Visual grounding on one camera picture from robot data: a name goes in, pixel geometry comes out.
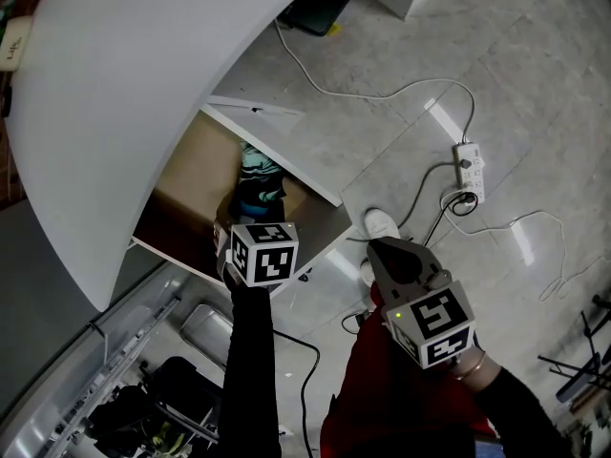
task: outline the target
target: white curved panel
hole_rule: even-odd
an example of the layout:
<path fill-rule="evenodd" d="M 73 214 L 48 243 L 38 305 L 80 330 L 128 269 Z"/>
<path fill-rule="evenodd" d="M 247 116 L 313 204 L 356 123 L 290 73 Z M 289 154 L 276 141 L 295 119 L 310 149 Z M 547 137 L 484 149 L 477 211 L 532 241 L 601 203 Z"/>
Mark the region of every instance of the white curved panel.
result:
<path fill-rule="evenodd" d="M 34 212 L 98 310 L 180 135 L 290 1 L 42 0 L 9 136 Z"/>

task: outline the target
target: shoe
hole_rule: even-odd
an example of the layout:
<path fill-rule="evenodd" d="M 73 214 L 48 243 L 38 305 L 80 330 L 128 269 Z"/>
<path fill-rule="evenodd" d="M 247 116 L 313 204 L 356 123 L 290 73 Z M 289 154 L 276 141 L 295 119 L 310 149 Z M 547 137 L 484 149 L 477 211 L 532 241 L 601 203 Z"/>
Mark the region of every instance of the shoe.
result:
<path fill-rule="evenodd" d="M 363 280 L 363 283 L 369 288 L 371 288 L 375 282 L 375 275 L 373 275 L 373 268 L 369 260 L 365 260 L 361 263 L 361 280 Z"/>
<path fill-rule="evenodd" d="M 378 238 L 397 238 L 401 239 L 399 235 L 399 228 L 392 217 L 386 212 L 380 209 L 368 210 L 365 214 L 365 227 L 369 234 L 370 239 Z"/>

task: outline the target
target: tiled floor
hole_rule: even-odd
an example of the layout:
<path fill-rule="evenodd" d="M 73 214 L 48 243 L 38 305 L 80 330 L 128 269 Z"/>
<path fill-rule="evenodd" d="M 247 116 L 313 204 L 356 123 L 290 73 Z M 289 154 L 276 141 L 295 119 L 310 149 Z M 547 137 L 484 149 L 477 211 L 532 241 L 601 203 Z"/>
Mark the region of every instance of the tiled floor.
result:
<path fill-rule="evenodd" d="M 609 0 L 430 0 L 407 22 L 372 0 L 352 0 L 338 35 L 288 31 L 286 40 L 313 77 L 333 90 L 389 94 L 415 79 L 440 76 L 469 85 L 477 98 L 469 138 L 481 145 L 486 161 L 487 198 L 460 226 L 473 231 L 546 210 L 564 223 L 568 277 L 611 246 L 609 22 Z M 453 142 L 425 104 L 436 99 L 458 127 L 470 110 L 461 89 L 440 83 L 414 87 L 388 102 L 319 94 L 271 28 L 216 93 L 306 112 L 292 137 L 312 160 L 335 173 L 361 229 L 361 216 L 372 206 L 402 218 L 429 166 L 452 159 Z M 432 174 L 405 235 L 426 236 L 440 195 L 454 182 L 452 168 Z M 519 225 L 530 249 L 518 244 L 518 228 L 466 237 L 445 220 L 432 249 L 462 280 L 482 344 L 554 414 L 560 411 L 554 394 L 563 380 L 548 373 L 537 354 L 585 362 L 579 311 L 591 312 L 590 299 L 607 287 L 611 270 L 600 261 L 540 302 L 541 292 L 560 273 L 559 225 L 543 216 Z M 309 283 L 296 283 L 272 303 L 279 329 L 322 352 L 306 395 L 314 444 L 354 342 L 340 320 L 367 303 L 367 290 L 357 278 L 364 249 L 346 241 L 314 269 Z M 600 351 L 609 336 L 600 336 Z M 285 441 L 286 456 L 304 456 L 299 390 L 313 358 L 305 348 L 277 341 L 279 414 L 295 433 Z"/>

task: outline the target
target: electrical cord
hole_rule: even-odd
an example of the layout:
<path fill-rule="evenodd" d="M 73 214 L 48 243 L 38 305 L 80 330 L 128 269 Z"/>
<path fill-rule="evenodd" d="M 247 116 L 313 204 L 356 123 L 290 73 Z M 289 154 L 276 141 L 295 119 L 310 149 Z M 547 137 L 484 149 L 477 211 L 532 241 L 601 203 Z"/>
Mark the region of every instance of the electrical cord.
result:
<path fill-rule="evenodd" d="M 448 203 L 444 205 L 443 200 L 445 200 L 449 195 L 454 195 L 454 194 L 458 194 L 458 195 L 456 195 L 454 198 L 452 198 L 452 200 L 450 200 Z M 456 212 L 457 205 L 465 204 L 467 202 L 470 202 L 470 203 L 472 202 L 474 204 L 471 210 L 468 210 L 466 212 Z M 448 214 L 447 214 L 448 209 L 450 209 L 455 216 L 464 218 L 464 217 L 467 217 L 469 214 L 471 214 L 477 208 L 478 200 L 477 200 L 477 195 L 472 192 L 456 191 L 456 192 L 450 192 L 449 194 L 444 196 L 442 198 L 442 201 L 439 203 L 439 205 L 440 205 L 441 211 L 439 212 L 439 215 L 437 216 L 435 223 L 432 225 L 431 231 L 429 231 L 427 238 L 422 243 L 424 247 L 427 247 L 427 245 L 429 244 L 429 241 L 432 238 L 432 234 L 435 232 L 435 229 L 437 229 L 437 226 L 439 225 L 439 222 L 441 222 L 441 219 L 443 219 L 444 216 L 446 216 L 446 218 L 449 219 Z"/>
<path fill-rule="evenodd" d="M 454 192 L 449 192 L 448 194 L 444 195 L 440 200 L 439 200 L 439 207 L 443 210 L 443 215 L 445 215 L 446 219 L 450 222 L 450 224 L 453 226 L 454 229 L 456 229 L 456 231 L 458 231 L 459 233 L 465 235 L 465 236 L 477 236 L 478 234 L 483 234 L 483 233 L 493 233 L 493 232 L 499 232 L 499 231 L 507 231 L 509 229 L 511 229 L 516 223 L 520 222 L 521 220 L 525 220 L 528 218 L 532 218 L 532 217 L 536 217 L 536 216 L 545 216 L 549 219 L 553 219 L 555 220 L 558 225 L 560 226 L 560 239 L 562 240 L 562 264 L 560 265 L 560 276 L 557 277 L 556 279 L 552 280 L 550 282 L 549 285 L 547 285 L 545 287 L 545 289 L 541 292 L 541 294 L 539 295 L 538 300 L 540 302 L 545 302 L 547 301 L 550 297 L 555 296 L 557 298 L 557 300 L 559 301 L 563 301 L 564 299 L 566 299 L 568 297 L 568 295 L 565 295 L 564 297 L 560 296 L 560 290 L 567 285 L 570 281 L 573 281 L 574 279 L 580 277 L 581 275 L 584 275 L 585 273 L 587 273 L 590 268 L 592 268 L 595 264 L 598 264 L 600 261 L 604 261 L 605 263 L 609 264 L 611 263 L 611 260 L 608 260 L 607 258 L 605 258 L 604 256 L 599 256 L 598 258 L 596 258 L 594 261 L 592 261 L 588 266 L 586 266 L 584 269 L 582 269 L 581 271 L 579 271 L 578 273 L 572 275 L 569 278 L 566 278 L 566 273 L 565 273 L 565 269 L 566 269 L 566 237 L 564 236 L 564 223 L 562 222 L 562 220 L 560 220 L 558 217 L 550 214 L 549 212 L 545 212 L 544 210 L 536 210 L 534 212 L 531 212 L 529 214 L 524 214 L 523 216 L 519 216 L 518 218 L 515 218 L 514 220 L 512 220 L 511 222 L 498 226 L 498 227 L 487 227 L 485 229 L 480 229 L 479 231 L 474 231 L 472 233 L 463 231 L 460 227 L 458 227 L 454 221 L 448 216 L 447 214 L 447 209 L 444 210 L 444 201 L 447 197 L 455 194 L 456 191 Z"/>
<path fill-rule="evenodd" d="M 347 316 L 345 316 L 345 317 L 342 319 L 342 328 L 343 328 L 343 329 L 344 329 L 344 330 L 345 330 L 347 333 L 349 333 L 349 334 L 354 334 L 354 335 L 357 335 L 359 332 L 358 332 L 358 331 L 351 331 L 350 329 L 348 329 L 348 328 L 345 326 L 345 322 L 346 322 L 348 319 L 350 319 L 351 317 L 356 317 L 356 316 L 358 316 L 358 315 L 360 315 L 360 314 L 362 314 L 362 313 L 363 313 L 363 311 L 361 310 L 361 311 L 359 311 L 359 312 L 352 312 L 351 314 L 348 314 Z"/>
<path fill-rule="evenodd" d="M 412 83 L 408 83 L 407 85 L 405 85 L 404 87 L 400 88 L 399 90 L 397 90 L 396 92 L 390 95 L 344 94 L 342 92 L 332 92 L 329 90 L 325 90 L 324 88 L 320 87 L 314 81 L 314 79 L 310 76 L 309 72 L 307 71 L 304 63 L 302 63 L 300 59 L 297 57 L 297 55 L 288 47 L 288 45 L 286 44 L 286 41 L 284 40 L 284 35 L 283 35 L 282 30 L 280 29 L 280 25 L 278 24 L 277 19 L 274 19 L 274 24 L 276 25 L 276 31 L 278 32 L 278 36 L 280 37 L 280 42 L 282 43 L 286 52 L 290 54 L 290 56 L 295 60 L 295 63 L 297 63 L 297 65 L 302 69 L 302 72 L 304 72 L 304 75 L 307 78 L 307 81 L 309 81 L 310 84 L 316 90 L 318 90 L 321 94 L 327 94 L 331 96 L 342 96 L 345 98 L 364 98 L 365 100 L 390 100 L 391 98 L 395 98 L 396 96 L 402 94 L 404 91 L 412 87 L 415 87 L 416 85 L 421 85 L 423 83 L 445 82 L 445 83 L 453 83 L 454 85 L 458 85 L 460 88 L 462 88 L 464 91 L 466 91 L 469 94 L 469 96 L 471 97 L 471 102 L 472 102 L 471 113 L 469 114 L 469 119 L 467 119 L 467 124 L 465 124 L 465 128 L 462 133 L 462 143 L 466 144 L 468 142 L 467 141 L 467 132 L 469 131 L 469 128 L 471 127 L 471 123 L 473 122 L 474 116 L 475 116 L 475 95 L 471 91 L 471 89 L 464 83 L 461 83 L 460 81 L 454 80 L 452 78 L 424 78 L 421 80 L 412 81 Z"/>
<path fill-rule="evenodd" d="M 307 409 L 306 409 L 306 396 L 305 395 L 306 395 L 306 385 L 307 385 L 307 382 L 309 381 L 310 377 L 313 375 L 314 371 L 316 371 L 316 368 L 318 367 L 318 363 L 321 361 L 321 352 L 313 344 L 309 344 L 309 343 L 306 343 L 306 342 L 303 342 L 303 341 L 299 341 L 298 339 L 293 338 L 292 336 L 289 336 L 288 334 L 285 334 L 284 332 L 280 332 L 280 331 L 277 331 L 276 329 L 274 329 L 274 334 L 277 334 L 278 336 L 281 336 L 282 338 L 288 339 L 289 341 L 292 341 L 294 343 L 300 344 L 301 346 L 308 347 L 309 349 L 311 349 L 314 352 L 316 352 L 316 363 L 314 364 L 312 369 L 309 370 L 309 373 L 305 377 L 304 384 L 302 385 L 302 391 L 301 391 L 301 398 L 302 398 L 302 431 L 304 433 L 304 443 L 305 443 L 305 448 L 307 449 L 307 456 L 309 458 L 313 458 L 314 455 L 312 454 L 312 450 L 309 447 L 309 441 L 307 439 L 307 427 L 306 427 Z"/>
<path fill-rule="evenodd" d="M 451 162 L 435 163 L 435 164 L 433 164 L 433 166 L 431 168 L 429 168 L 427 170 L 427 172 L 422 177 L 422 180 L 420 181 L 420 186 L 418 187 L 418 192 L 416 193 L 415 197 L 413 198 L 413 202 L 411 203 L 411 207 L 410 207 L 409 212 L 405 215 L 403 220 L 401 220 L 401 222 L 399 222 L 399 224 L 397 224 L 397 227 L 399 229 L 401 229 L 407 223 L 407 221 L 410 220 L 411 214 L 413 214 L 413 211 L 416 208 L 418 200 L 420 199 L 420 195 L 422 194 L 422 190 L 424 189 L 424 184 L 427 182 L 427 179 L 429 178 L 429 175 L 432 172 L 434 172 L 437 168 L 441 168 L 443 166 L 454 166 L 454 163 L 451 163 Z M 354 242 L 369 242 L 369 239 L 347 238 L 347 240 L 351 240 L 351 241 L 354 241 Z"/>

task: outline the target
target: metal stand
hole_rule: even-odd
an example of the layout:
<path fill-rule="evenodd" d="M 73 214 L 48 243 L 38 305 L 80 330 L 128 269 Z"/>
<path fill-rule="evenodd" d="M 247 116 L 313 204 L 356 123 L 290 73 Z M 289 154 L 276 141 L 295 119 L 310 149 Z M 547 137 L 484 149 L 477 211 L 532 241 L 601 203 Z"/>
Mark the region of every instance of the metal stand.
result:
<path fill-rule="evenodd" d="M 607 349 L 604 357 L 600 358 L 600 353 L 594 348 L 592 338 L 597 334 L 609 321 L 611 321 L 611 302 L 603 301 L 599 295 L 595 295 L 592 303 L 600 308 L 606 309 L 607 313 L 594 329 L 590 329 L 585 314 L 581 311 L 581 319 L 583 320 L 583 335 L 587 338 L 590 344 L 592 358 L 582 367 L 573 366 L 546 358 L 537 356 L 543 362 L 552 364 L 554 367 L 549 368 L 551 373 L 568 378 L 569 382 L 563 386 L 556 394 L 556 397 L 561 402 L 567 402 L 573 398 L 585 385 L 596 386 L 604 390 L 611 391 L 611 376 L 600 373 L 600 367 L 608 364 L 611 361 L 611 346 Z"/>

